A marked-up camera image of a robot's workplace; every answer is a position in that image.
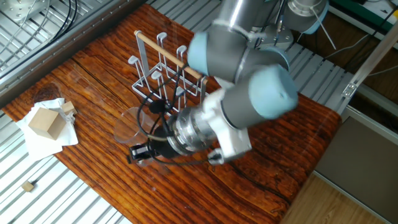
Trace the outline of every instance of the metal rod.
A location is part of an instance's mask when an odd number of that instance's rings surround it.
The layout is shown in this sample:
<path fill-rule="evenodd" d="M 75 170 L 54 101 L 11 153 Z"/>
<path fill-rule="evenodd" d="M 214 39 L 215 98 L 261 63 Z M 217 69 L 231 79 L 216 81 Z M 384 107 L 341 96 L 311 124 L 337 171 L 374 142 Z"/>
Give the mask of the metal rod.
<path fill-rule="evenodd" d="M 372 54 L 366 59 L 359 70 L 355 73 L 354 77 L 349 81 L 347 87 L 342 92 L 343 102 L 337 113 L 344 112 L 351 97 L 356 92 L 358 86 L 362 84 L 366 77 L 373 71 L 383 57 L 390 51 L 398 40 L 398 22 L 394 24 L 391 30 L 384 36 L 379 45 L 373 50 Z"/>
<path fill-rule="evenodd" d="M 374 49 L 372 54 L 366 59 L 359 70 L 355 73 L 350 83 L 360 85 L 363 80 L 373 71 L 383 57 L 390 51 L 398 40 L 398 22 L 394 24 L 387 35 L 381 40 L 380 44 Z"/>

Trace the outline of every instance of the metal grate floor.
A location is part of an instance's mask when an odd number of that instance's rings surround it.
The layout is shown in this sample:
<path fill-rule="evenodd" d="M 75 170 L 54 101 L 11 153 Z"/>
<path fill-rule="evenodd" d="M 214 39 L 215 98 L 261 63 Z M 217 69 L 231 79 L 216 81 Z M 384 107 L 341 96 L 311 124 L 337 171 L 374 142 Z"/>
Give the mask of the metal grate floor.
<path fill-rule="evenodd" d="M 0 111 L 1 223 L 130 223 L 53 156 L 29 160 L 22 131 Z M 35 183 L 31 192 L 21 185 Z"/>
<path fill-rule="evenodd" d="M 90 10 L 102 4 L 95 0 L 84 2 L 80 4 L 79 18 L 88 16 Z M 194 32 L 207 30 L 220 9 L 219 0 L 148 0 L 147 3 Z M 51 20 L 46 22 L 44 29 L 29 44 L 18 51 L 27 40 L 18 35 L 10 46 L 8 57 L 17 52 L 13 57 L 14 62 L 45 43 L 59 29 L 66 14 L 55 9 L 66 8 L 67 2 L 56 0 L 54 4 L 56 6 L 52 8 Z M 33 34 L 37 23 L 34 21 L 40 18 L 43 18 L 42 14 L 30 19 L 23 31 Z M 0 43 L 4 43 L 17 29 L 16 24 L 10 26 L 5 30 L 4 27 L 8 25 L 4 14 L 0 13 Z M 289 47 L 287 55 L 291 75 L 302 94 L 335 111 L 345 106 L 342 105 L 341 92 L 352 74 L 299 44 Z M 0 63 L 5 61 L 5 56 L 0 55 Z M 11 65 L 12 60 L 9 60 L 7 66 Z M 22 131 L 2 111 L 0 179 L 0 220 L 5 220 L 5 223 L 130 223 L 55 157 L 50 156 L 38 162 L 29 161 Z M 35 189 L 30 193 L 24 193 L 20 187 L 27 180 L 35 182 Z"/>
<path fill-rule="evenodd" d="M 78 1 L 78 14 L 76 23 L 90 15 L 91 11 L 99 9 L 103 4 L 110 0 L 84 0 Z M 67 18 L 69 3 L 67 0 L 51 1 L 49 13 L 45 19 L 47 10 L 34 15 L 26 21 L 18 33 L 20 24 L 8 18 L 4 12 L 0 12 L 0 78 L 5 76 L 7 68 L 17 64 L 16 62 L 25 60 L 33 50 L 43 47 L 61 28 Z"/>

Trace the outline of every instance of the wooden table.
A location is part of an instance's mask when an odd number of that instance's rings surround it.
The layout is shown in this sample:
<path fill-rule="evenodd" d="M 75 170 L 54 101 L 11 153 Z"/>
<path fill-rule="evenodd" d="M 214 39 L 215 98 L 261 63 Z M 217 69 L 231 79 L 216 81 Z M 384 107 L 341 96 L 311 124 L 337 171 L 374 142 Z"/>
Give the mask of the wooden table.
<path fill-rule="evenodd" d="M 253 150 L 229 164 L 128 165 L 128 147 L 114 140 L 113 126 L 123 111 L 142 100 L 131 88 L 136 69 L 127 63 L 131 55 L 139 55 L 135 30 L 153 41 L 167 32 L 170 52 L 193 37 L 143 5 L 4 112 L 17 121 L 35 102 L 57 97 L 72 101 L 79 112 L 79 144 L 64 147 L 56 157 L 133 223 L 279 223 L 332 140 L 340 116 L 300 95 L 297 109 L 251 128 Z M 147 48 L 147 54 L 155 65 L 157 52 Z M 216 88 L 210 80 L 208 89 Z"/>

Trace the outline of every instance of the tissue paper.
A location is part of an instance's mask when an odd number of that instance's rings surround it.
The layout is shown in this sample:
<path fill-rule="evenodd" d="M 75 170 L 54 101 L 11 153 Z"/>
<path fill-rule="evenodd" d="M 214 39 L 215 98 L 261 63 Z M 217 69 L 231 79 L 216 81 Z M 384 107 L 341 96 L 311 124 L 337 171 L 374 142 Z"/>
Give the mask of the tissue paper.
<path fill-rule="evenodd" d="M 75 118 L 73 117 L 73 113 L 66 115 L 63 112 L 63 110 L 61 109 L 61 105 L 63 105 L 64 103 L 64 98 L 57 98 L 55 100 L 35 103 L 30 112 L 22 120 L 17 122 L 18 127 L 24 132 L 25 143 L 29 156 L 32 160 L 41 160 L 47 156 L 50 156 L 57 152 L 61 152 L 62 146 L 71 146 L 78 144 L 76 131 L 73 127 Z M 57 111 L 67 122 L 57 140 L 38 136 L 36 133 L 33 132 L 33 130 L 31 130 L 30 127 L 28 127 L 28 124 L 30 123 L 36 112 L 39 110 L 39 108 L 46 108 Z"/>

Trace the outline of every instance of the small wooden cube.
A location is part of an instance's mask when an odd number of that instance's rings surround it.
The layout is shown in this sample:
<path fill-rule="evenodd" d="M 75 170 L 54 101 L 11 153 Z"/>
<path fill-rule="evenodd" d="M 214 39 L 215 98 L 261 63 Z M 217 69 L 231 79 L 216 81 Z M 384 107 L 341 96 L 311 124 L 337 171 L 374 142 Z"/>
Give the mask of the small wooden cube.
<path fill-rule="evenodd" d="M 28 126 L 39 136 L 57 140 L 66 123 L 58 112 L 39 108 Z"/>
<path fill-rule="evenodd" d="M 64 103 L 61 107 L 66 115 L 68 115 L 71 111 L 73 112 L 73 114 L 77 114 L 77 110 L 75 109 L 71 101 L 69 101 L 68 103 Z"/>
<path fill-rule="evenodd" d="M 34 188 L 35 186 L 33 186 L 33 184 L 31 184 L 29 181 L 25 181 L 25 182 L 21 185 L 21 187 L 22 187 L 26 192 L 30 192 L 30 191 L 33 190 L 33 188 Z"/>

